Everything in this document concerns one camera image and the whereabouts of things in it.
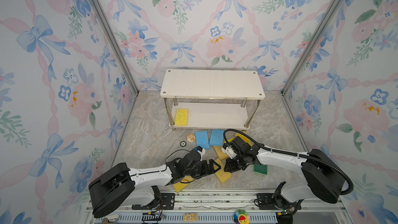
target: lower shelf board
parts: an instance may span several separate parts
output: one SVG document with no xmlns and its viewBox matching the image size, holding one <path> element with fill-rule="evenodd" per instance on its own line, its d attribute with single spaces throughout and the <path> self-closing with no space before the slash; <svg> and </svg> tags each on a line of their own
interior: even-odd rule
<svg viewBox="0 0 398 224">
<path fill-rule="evenodd" d="M 240 104 L 178 102 L 172 108 L 173 119 L 176 119 L 177 109 L 188 109 L 188 125 L 173 128 L 248 129 L 244 127 L 248 118 L 246 107 Z"/>
</svg>

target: marble floor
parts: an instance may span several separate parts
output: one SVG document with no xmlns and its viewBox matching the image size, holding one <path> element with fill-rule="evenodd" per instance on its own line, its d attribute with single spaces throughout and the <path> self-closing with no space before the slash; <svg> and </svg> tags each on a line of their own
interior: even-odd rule
<svg viewBox="0 0 398 224">
<path fill-rule="evenodd" d="M 225 102 L 222 100 L 201 100 L 200 102 Z M 253 107 L 255 101 L 248 101 L 246 107 Z M 182 148 L 180 142 L 186 140 L 189 133 L 198 129 L 176 129 L 169 126 L 164 101 L 158 91 L 141 91 L 135 102 L 123 139 L 117 151 L 114 165 L 126 162 L 128 167 L 149 168 L 164 164 L 164 160 L 178 149 L 191 150 L 196 142 L 189 143 Z M 268 91 L 261 101 L 256 114 L 250 124 L 247 134 L 257 142 L 283 150 L 304 151 L 291 120 L 283 106 L 279 92 Z M 175 157 L 182 157 L 185 151 L 176 152 L 168 161 Z M 206 150 L 204 159 L 216 160 L 217 155 L 213 147 Z M 280 167 L 268 166 L 268 174 L 260 175 L 253 172 L 253 165 L 245 171 L 232 174 L 232 177 L 221 184 L 215 175 L 210 175 L 190 183 L 186 189 L 274 189 L 280 182 L 296 181 L 300 176 Z M 172 185 L 160 187 L 172 189 Z"/>
</svg>

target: yellow sponge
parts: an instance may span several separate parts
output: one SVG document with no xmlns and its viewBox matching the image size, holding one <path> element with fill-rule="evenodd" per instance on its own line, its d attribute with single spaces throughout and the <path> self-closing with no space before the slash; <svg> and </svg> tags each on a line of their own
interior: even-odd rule
<svg viewBox="0 0 398 224">
<path fill-rule="evenodd" d="M 190 176 L 186 176 L 186 177 L 184 177 L 184 179 L 182 179 L 182 182 L 185 182 L 185 183 L 174 183 L 173 187 L 176 190 L 176 192 L 178 193 L 178 192 L 182 191 L 185 187 L 188 186 L 187 182 L 191 182 L 191 181 L 193 181 L 193 178 Z"/>
<path fill-rule="evenodd" d="M 221 166 L 221 169 L 215 173 L 216 177 L 221 183 L 225 183 L 228 179 L 232 177 L 232 173 L 224 171 L 225 166 L 219 158 L 216 159 L 216 163 L 218 163 Z"/>
<path fill-rule="evenodd" d="M 176 111 L 176 121 L 174 122 L 176 126 L 187 126 L 188 125 L 188 109 L 177 109 Z"/>
<path fill-rule="evenodd" d="M 216 151 L 217 156 L 218 156 L 218 158 L 219 158 L 220 160 L 224 160 L 224 159 L 227 159 L 227 158 L 229 157 L 226 153 L 224 153 L 224 152 L 221 151 L 222 146 L 213 146 L 213 148 L 214 148 L 214 150 Z"/>
<path fill-rule="evenodd" d="M 245 141 L 245 142 L 248 143 L 250 146 L 252 146 L 251 141 L 250 141 L 247 137 L 245 137 L 245 136 L 243 136 L 242 134 L 239 134 L 239 133 L 236 133 L 236 134 L 235 134 L 235 137 L 237 137 L 237 136 L 241 137 L 241 138 L 243 139 L 243 141 Z M 221 151 L 221 148 L 222 148 L 221 146 L 213 146 L 213 148 L 214 148 L 214 150 L 216 151 L 217 156 L 218 156 L 218 158 L 219 158 L 220 160 L 224 160 L 224 159 L 227 159 L 227 158 L 229 157 L 226 153 L 224 153 L 224 152 Z"/>
</svg>

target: sponge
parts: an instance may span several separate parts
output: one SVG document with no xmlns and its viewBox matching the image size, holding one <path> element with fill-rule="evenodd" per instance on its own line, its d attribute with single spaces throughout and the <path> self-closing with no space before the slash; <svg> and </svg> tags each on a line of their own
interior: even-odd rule
<svg viewBox="0 0 398 224">
<path fill-rule="evenodd" d="M 187 126 L 188 125 L 188 109 L 177 109 L 176 111 L 176 121 L 174 122 L 176 126 Z"/>
<path fill-rule="evenodd" d="M 185 187 L 188 186 L 187 182 L 191 182 L 191 181 L 193 181 L 193 178 L 190 176 L 186 176 L 186 177 L 184 177 L 184 179 L 182 179 L 182 182 L 185 182 L 185 183 L 174 183 L 173 187 L 176 190 L 176 192 L 178 193 L 178 192 L 182 191 Z"/>
<path fill-rule="evenodd" d="M 216 177 L 221 183 L 225 183 L 228 179 L 232 177 L 232 173 L 224 171 L 225 166 L 219 158 L 217 158 L 215 162 L 221 166 L 221 169 L 215 173 Z"/>
<path fill-rule="evenodd" d="M 213 148 L 216 151 L 217 156 L 218 156 L 218 158 L 220 160 L 224 160 L 224 159 L 227 159 L 229 157 L 226 153 L 221 151 L 221 148 L 222 148 L 221 146 L 213 146 Z"/>
<path fill-rule="evenodd" d="M 196 145 L 202 147 L 203 149 L 210 149 L 209 137 L 207 136 L 207 131 L 195 132 Z"/>
<path fill-rule="evenodd" d="M 211 130 L 210 145 L 222 146 L 224 130 Z"/>
<path fill-rule="evenodd" d="M 267 166 L 265 164 L 254 164 L 253 172 L 258 174 L 267 174 Z"/>
<path fill-rule="evenodd" d="M 251 142 L 250 142 L 250 140 L 249 140 L 247 137 L 245 137 L 245 136 L 243 136 L 243 135 L 241 135 L 241 134 L 239 134 L 239 133 L 237 133 L 237 135 L 235 135 L 235 136 L 241 137 L 241 138 L 243 139 L 243 141 L 245 141 L 245 142 L 248 143 L 249 145 L 252 145 Z M 227 159 L 227 158 L 229 157 L 226 153 L 224 153 L 224 152 L 221 151 L 221 148 L 222 148 L 221 146 L 213 146 L 213 148 L 214 148 L 214 150 L 216 151 L 217 156 L 219 157 L 219 159 L 224 160 L 224 159 Z"/>
</svg>

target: vented metal panel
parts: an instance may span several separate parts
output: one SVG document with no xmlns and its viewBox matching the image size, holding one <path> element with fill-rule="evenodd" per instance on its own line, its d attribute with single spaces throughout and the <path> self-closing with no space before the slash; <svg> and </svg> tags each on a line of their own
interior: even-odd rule
<svg viewBox="0 0 398 224">
<path fill-rule="evenodd" d="M 119 214 L 120 218 L 116 221 L 119 224 L 129 224 L 129 223 L 142 223 L 142 213 L 141 212 L 114 212 L 112 214 Z M 189 223 L 184 222 L 183 212 L 163 212 L 166 216 L 165 219 L 159 221 L 161 223 Z M 234 214 L 233 213 L 217 213 L 217 212 L 197 212 L 198 221 L 193 221 L 191 223 L 233 223 Z M 249 213 L 250 223 L 278 223 L 276 220 L 276 214 L 274 212 L 254 212 Z M 145 223 L 156 223 L 156 221 L 150 221 L 149 216 L 144 216 Z M 103 218 L 95 219 L 94 223 L 101 223 Z"/>
</svg>

